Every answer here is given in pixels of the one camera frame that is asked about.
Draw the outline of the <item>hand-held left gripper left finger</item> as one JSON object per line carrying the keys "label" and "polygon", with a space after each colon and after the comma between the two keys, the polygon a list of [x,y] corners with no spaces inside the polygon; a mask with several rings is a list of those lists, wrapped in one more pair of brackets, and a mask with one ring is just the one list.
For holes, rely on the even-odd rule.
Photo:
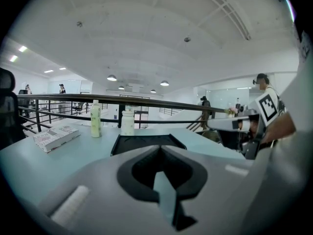
{"label": "hand-held left gripper left finger", "polygon": [[173,227],[158,203],[133,198],[118,182],[121,177],[130,189],[138,190],[131,183],[132,172],[119,169],[157,149],[157,145],[148,146],[99,159],[61,182],[38,206],[59,228],[54,234],[171,235]]}

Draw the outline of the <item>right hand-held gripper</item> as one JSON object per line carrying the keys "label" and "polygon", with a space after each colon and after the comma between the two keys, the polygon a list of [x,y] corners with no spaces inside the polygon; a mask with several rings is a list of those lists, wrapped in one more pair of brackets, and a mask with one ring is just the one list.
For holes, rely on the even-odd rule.
{"label": "right hand-held gripper", "polygon": [[242,117],[209,119],[207,125],[210,129],[248,133],[248,141],[242,143],[242,152],[246,159],[254,160],[267,127],[278,115],[273,99],[264,94],[244,108]]}

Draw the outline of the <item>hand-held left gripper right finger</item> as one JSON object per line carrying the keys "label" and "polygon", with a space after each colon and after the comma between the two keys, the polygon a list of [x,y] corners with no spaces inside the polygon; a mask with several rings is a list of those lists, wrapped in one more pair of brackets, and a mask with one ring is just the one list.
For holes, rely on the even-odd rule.
{"label": "hand-held left gripper right finger", "polygon": [[254,161],[160,147],[160,210],[169,224],[162,235],[221,234],[216,226],[228,213],[234,195]]}

